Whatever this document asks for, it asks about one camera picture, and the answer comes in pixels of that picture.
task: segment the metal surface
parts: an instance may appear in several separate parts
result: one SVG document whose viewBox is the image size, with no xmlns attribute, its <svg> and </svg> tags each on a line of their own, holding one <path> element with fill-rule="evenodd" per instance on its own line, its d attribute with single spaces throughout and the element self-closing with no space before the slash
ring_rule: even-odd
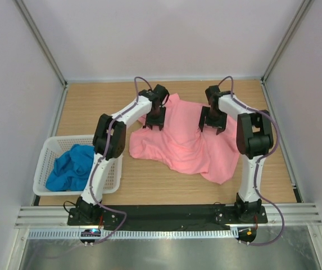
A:
<svg viewBox="0 0 322 270">
<path fill-rule="evenodd" d="M 287 29 L 282 41 L 278 45 L 277 50 L 274 53 L 274 56 L 272 57 L 272 60 L 268 64 L 268 67 L 265 71 L 264 76 L 262 77 L 263 82 L 267 81 L 269 74 L 272 72 L 272 69 L 278 62 L 278 59 L 281 57 L 284 49 L 287 47 L 289 42 L 291 41 L 293 35 L 295 34 L 296 30 L 298 29 L 299 25 L 301 24 L 303 18 L 307 14 L 307 11 L 311 7 L 314 0 L 303 0 L 301 3 L 297 13 L 295 14 L 289 28 Z"/>
<path fill-rule="evenodd" d="M 318 261 L 322 268 L 322 226 L 308 226 L 308 230 L 312 239 Z"/>
<path fill-rule="evenodd" d="M 315 204 L 277 204 L 281 209 L 288 226 L 321 225 Z M 281 219 L 277 210 L 270 204 L 263 205 L 266 209 L 268 224 L 262 226 L 280 226 Z M 18 214 L 15 228 L 60 228 L 67 226 L 68 213 L 62 206 L 23 206 Z M 247 224 L 233 224 L 234 227 Z"/>
<path fill-rule="evenodd" d="M 278 232 L 279 228 L 259 228 L 257 241 L 268 241 Z M 65 253 L 75 245 L 79 247 Z M 61 256 L 43 258 L 47 255 Z M 287 227 L 283 237 L 267 247 L 227 238 L 117 240 L 93 247 L 84 247 L 79 240 L 28 240 L 20 269 L 27 266 L 32 270 L 321 269 L 306 226 Z"/>
<path fill-rule="evenodd" d="M 64 76 L 62 75 L 60 69 L 57 66 L 57 63 L 55 59 L 53 58 L 50 50 L 48 49 L 43 37 L 41 36 L 40 31 L 38 30 L 36 23 L 32 19 L 32 16 L 30 12 L 28 11 L 25 3 L 23 0 L 13 0 L 17 8 L 19 9 L 21 15 L 23 16 L 26 24 L 30 28 L 34 38 L 36 39 L 37 43 L 39 44 L 42 52 L 44 53 L 45 57 L 47 58 L 49 64 L 51 65 L 53 71 L 56 73 L 56 76 L 60 80 L 61 84 L 65 87 L 66 86 L 66 80 Z"/>
<path fill-rule="evenodd" d="M 21 265 L 22 255 L 25 251 L 29 230 L 18 229 L 15 243 L 13 245 L 10 261 L 8 262 L 7 270 L 19 269 Z"/>
<path fill-rule="evenodd" d="M 272 104 L 272 102 L 269 98 L 269 95 L 268 95 L 267 85 L 261 81 L 261 86 L 262 86 L 262 90 L 263 90 L 263 95 L 265 97 L 265 100 L 266 100 L 266 103 L 267 103 L 267 106 L 269 109 L 269 113 L 270 113 L 271 117 L 278 123 L 277 117 L 276 117 L 274 110 L 273 110 L 273 104 Z M 279 145 L 280 145 L 280 148 L 282 149 L 285 165 L 287 166 L 289 177 L 291 178 L 291 182 L 295 185 L 296 184 L 296 176 L 294 175 L 292 163 L 289 160 L 288 151 L 287 151 L 287 148 L 285 147 L 284 141 L 282 139 L 282 131 L 281 130 L 279 131 L 279 134 L 280 134 Z"/>
</svg>

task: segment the metal frame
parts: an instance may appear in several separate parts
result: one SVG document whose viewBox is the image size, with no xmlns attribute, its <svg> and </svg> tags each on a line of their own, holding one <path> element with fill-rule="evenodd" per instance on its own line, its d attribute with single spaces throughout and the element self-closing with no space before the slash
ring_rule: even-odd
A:
<svg viewBox="0 0 322 270">
<path fill-rule="evenodd" d="M 55 59 L 53 58 L 49 48 L 47 47 L 47 44 L 44 41 L 41 33 L 39 32 L 30 12 L 25 6 L 24 1 L 23 0 L 13 0 L 13 1 L 16 7 L 19 9 L 21 15 L 23 16 L 26 24 L 30 28 L 35 40 L 38 42 L 42 52 L 44 53 L 49 64 L 51 65 L 51 68 L 53 69 L 60 83 L 64 87 L 63 93 L 60 98 L 58 110 L 57 110 L 57 113 L 55 114 L 53 125 L 49 133 L 50 136 L 54 136 L 56 135 L 56 132 L 57 132 L 57 127 L 60 121 L 63 106 L 65 103 L 65 98 L 67 95 L 67 90 L 68 90 L 67 81 L 62 75 L 61 70 L 59 69 Z M 271 59 L 265 71 L 265 74 L 261 78 L 262 90 L 266 98 L 266 102 L 268 104 L 270 113 L 275 120 L 276 120 L 276 116 L 272 107 L 272 102 L 267 92 L 266 81 L 270 73 L 272 72 L 274 66 L 282 56 L 282 53 L 286 49 L 287 45 L 290 43 L 292 37 L 294 36 L 296 30 L 298 29 L 301 21 L 305 17 L 313 1 L 314 0 L 303 0 L 288 30 L 286 31 L 281 43 L 276 49 L 273 55 L 273 58 Z M 280 145 L 285 158 L 285 163 L 287 165 L 287 168 L 291 177 L 292 185 L 293 187 L 296 188 L 297 187 L 296 176 L 294 175 L 292 163 L 289 159 L 287 148 L 284 144 L 284 141 L 282 140 L 282 135 L 280 138 Z M 265 204 L 264 206 L 267 212 L 267 216 L 269 218 L 269 223 L 260 224 L 260 226 L 281 226 L 280 216 L 278 212 L 273 208 L 273 206 L 269 204 Z M 322 267 L 322 222 L 318 215 L 318 211 L 316 209 L 315 204 L 305 204 L 305 203 L 279 204 L 278 206 L 280 207 L 281 211 L 284 214 L 286 226 L 301 226 L 301 225 L 308 226 L 309 233 L 312 238 L 312 242 L 314 244 L 318 259 L 320 261 L 320 265 Z M 15 232 L 16 232 L 15 244 L 13 246 L 13 251 L 10 256 L 7 269 L 11 270 L 11 269 L 19 268 L 21 263 L 21 258 L 26 245 L 26 240 L 28 239 L 29 235 L 33 238 L 40 236 L 42 234 L 40 233 L 38 234 L 37 232 L 40 232 L 41 230 L 47 230 L 47 231 L 53 231 L 53 232 L 66 232 L 69 230 L 80 230 L 80 227 L 67 226 L 66 225 L 67 217 L 68 217 L 68 214 L 64 211 L 63 207 L 61 206 L 22 207 L 15 224 Z M 246 224 L 235 224 L 233 225 L 233 228 L 237 226 L 245 226 L 245 225 Z M 127 238 L 128 236 L 124 234 L 119 237 Z"/>
<path fill-rule="evenodd" d="M 49 64 L 51 65 L 51 68 L 53 69 L 56 76 L 60 80 L 60 83 L 64 87 L 66 87 L 67 81 L 65 80 L 64 76 L 62 75 L 61 70 L 58 68 L 58 65 L 57 65 L 55 59 L 53 58 L 49 48 L 47 47 L 46 42 L 44 41 L 40 31 L 38 30 L 36 23 L 32 19 L 32 16 L 31 16 L 30 12 L 28 11 L 24 1 L 23 0 L 13 0 L 13 2 L 15 3 L 16 7 L 19 9 L 27 26 L 30 28 L 30 30 L 33 34 L 33 37 L 35 38 L 35 40 L 39 44 L 42 52 L 44 53 L 46 59 L 48 60 Z"/>
<path fill-rule="evenodd" d="M 219 80 L 219 76 L 210 77 L 147 77 L 149 82 L 184 82 L 184 81 L 204 81 L 204 80 Z M 260 80 L 262 76 L 234 76 L 234 80 Z M 99 80 L 68 80 L 71 83 L 123 83 L 123 82 L 133 82 L 132 78 L 119 78 L 119 79 L 99 79 Z"/>
<path fill-rule="evenodd" d="M 299 25 L 301 24 L 302 20 L 304 19 L 305 15 L 307 14 L 309 8 L 313 4 L 313 1 L 314 0 L 303 0 L 303 2 L 301 3 L 291 24 L 289 25 L 287 31 L 285 32 L 285 35 L 283 36 L 282 41 L 278 45 L 278 48 L 276 49 L 270 63 L 268 64 L 265 74 L 262 77 L 263 82 L 265 82 L 268 79 L 269 74 L 272 72 L 274 66 L 278 62 L 282 53 L 286 49 L 287 45 L 290 43 L 290 41 L 293 38 L 294 34 L 296 33 Z"/>
<path fill-rule="evenodd" d="M 259 226 L 281 226 L 282 222 L 277 210 L 271 204 L 263 204 L 265 207 L 268 224 Z M 315 204 L 295 203 L 277 204 L 281 209 L 286 226 L 321 225 L 321 219 Z M 15 229 L 24 228 L 72 228 L 67 225 L 68 213 L 62 206 L 23 206 L 18 214 Z M 232 227 L 253 226 L 252 224 L 232 224 Z"/>
</svg>

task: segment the red wire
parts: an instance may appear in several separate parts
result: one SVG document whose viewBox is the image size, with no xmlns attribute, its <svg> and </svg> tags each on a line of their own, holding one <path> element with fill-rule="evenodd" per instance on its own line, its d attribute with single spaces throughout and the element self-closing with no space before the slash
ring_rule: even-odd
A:
<svg viewBox="0 0 322 270">
<path fill-rule="evenodd" d="M 256 231 L 258 229 L 258 217 L 255 215 L 255 222 L 256 222 Z"/>
<path fill-rule="evenodd" d="M 100 229 L 100 227 L 102 226 L 102 223 L 103 223 L 103 216 L 101 216 L 101 218 L 99 219 L 98 229 Z"/>
</svg>

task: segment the enclosure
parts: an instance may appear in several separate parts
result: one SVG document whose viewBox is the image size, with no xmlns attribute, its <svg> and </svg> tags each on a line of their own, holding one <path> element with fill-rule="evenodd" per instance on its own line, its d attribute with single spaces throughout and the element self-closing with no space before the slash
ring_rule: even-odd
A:
<svg viewBox="0 0 322 270">
<path fill-rule="evenodd" d="M 45 140 L 92 138 L 100 115 L 134 99 L 135 76 L 205 104 L 205 89 L 227 75 L 242 102 L 268 109 L 279 126 L 261 193 L 284 215 L 282 238 L 267 247 L 238 244 L 241 224 L 234 224 L 213 234 L 119 231 L 78 248 L 89 227 L 68 226 L 63 207 L 78 195 L 33 192 Z M 130 135 L 141 127 L 127 130 L 120 184 L 105 205 L 235 202 L 241 159 L 223 184 L 180 174 L 131 157 Z M 282 227 L 272 205 L 263 205 L 268 222 L 259 224 L 256 242 Z M 0 269 L 84 267 L 322 269 L 322 1 L 0 1 Z"/>
</svg>

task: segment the cable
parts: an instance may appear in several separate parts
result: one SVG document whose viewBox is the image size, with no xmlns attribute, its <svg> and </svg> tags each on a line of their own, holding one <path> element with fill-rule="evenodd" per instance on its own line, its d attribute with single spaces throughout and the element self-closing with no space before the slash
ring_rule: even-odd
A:
<svg viewBox="0 0 322 270">
<path fill-rule="evenodd" d="M 74 204 L 74 203 L 73 203 L 73 202 L 71 202 L 71 201 L 65 201 L 65 202 L 64 202 L 64 210 L 65 210 L 67 213 L 69 213 L 69 214 L 70 214 L 70 212 L 66 209 L 66 205 L 65 205 L 65 204 L 66 204 L 67 202 L 68 202 L 68 203 L 70 203 L 70 204 L 72 204 L 73 206 L 76 206 L 76 204 Z"/>
<path fill-rule="evenodd" d="M 277 241 L 277 240 L 282 236 L 282 234 L 283 234 L 283 232 L 284 232 L 284 227 L 285 227 L 285 223 L 284 223 L 284 216 L 283 216 L 283 214 L 282 214 L 281 210 L 279 209 L 279 207 L 278 207 L 275 203 L 273 203 L 273 202 L 271 202 L 270 200 L 268 200 L 268 199 L 264 198 L 264 197 L 262 196 L 262 194 L 259 192 L 258 188 L 257 188 L 257 175 L 258 175 L 258 170 L 259 170 L 259 167 L 260 167 L 260 161 L 261 161 L 262 159 L 265 159 L 266 157 L 268 157 L 268 156 L 272 155 L 272 154 L 275 152 L 275 150 L 277 149 L 277 147 L 278 147 L 278 145 L 279 145 L 279 136 L 280 136 L 280 135 L 279 135 L 279 127 L 278 127 L 277 123 L 275 122 L 275 120 L 273 120 L 273 119 L 272 119 L 272 117 L 270 117 L 270 116 L 269 116 L 268 114 L 266 114 L 265 112 L 260 111 L 260 110 L 257 110 L 257 109 L 254 109 L 254 108 L 251 108 L 251 107 L 248 107 L 247 105 L 245 105 L 245 104 L 241 103 L 240 101 L 236 100 L 235 98 L 233 98 L 233 86 L 234 86 L 234 81 L 233 81 L 233 77 L 232 77 L 232 76 L 227 76 L 227 77 L 225 77 L 223 80 L 221 80 L 221 81 L 220 81 L 220 83 L 218 84 L 218 86 L 220 86 L 220 85 L 221 85 L 221 83 L 222 83 L 222 82 L 224 82 L 224 81 L 225 81 L 225 80 L 227 80 L 227 79 L 230 79 L 230 80 L 231 80 L 230 96 L 231 96 L 232 100 L 233 100 L 236 104 L 238 104 L 239 106 L 241 106 L 242 108 L 244 108 L 244 109 L 246 109 L 246 110 L 248 110 L 248 111 L 252 111 L 252 112 L 254 112 L 254 113 L 261 114 L 261 115 L 263 115 L 264 117 L 266 117 L 268 120 L 270 120 L 270 121 L 271 121 L 271 123 L 272 123 L 272 125 L 274 126 L 275 131 L 276 131 L 276 136 L 277 136 L 277 138 L 276 138 L 275 146 L 273 147 L 273 149 L 272 149 L 268 154 L 266 154 L 266 155 L 264 155 L 264 156 L 261 156 L 261 157 L 256 161 L 256 170 L 255 170 L 255 176 L 254 176 L 254 178 L 253 178 L 253 186 L 254 186 L 254 188 L 255 188 L 255 191 L 256 191 L 257 195 L 258 195 L 262 200 L 264 200 L 264 201 L 266 201 L 267 203 L 271 204 L 271 205 L 272 205 L 272 206 L 273 206 L 273 207 L 278 211 L 278 213 L 279 213 L 279 215 L 280 215 L 280 218 L 281 218 L 281 220 L 282 220 L 282 228 L 280 229 L 280 232 L 279 232 L 279 234 L 275 237 L 275 239 L 273 239 L 273 240 L 271 240 L 271 241 L 269 241 L 269 242 L 265 242 L 265 243 L 247 243 L 247 242 L 241 241 L 242 243 L 244 243 L 244 244 L 246 244 L 246 245 L 251 245 L 251 246 L 266 246 L 266 245 L 273 244 L 275 241 Z"/>
<path fill-rule="evenodd" d="M 170 94 L 168 93 L 167 96 L 166 96 L 166 101 L 163 104 L 161 104 L 161 107 L 166 105 L 166 103 L 168 102 L 169 97 L 170 97 Z"/>
</svg>

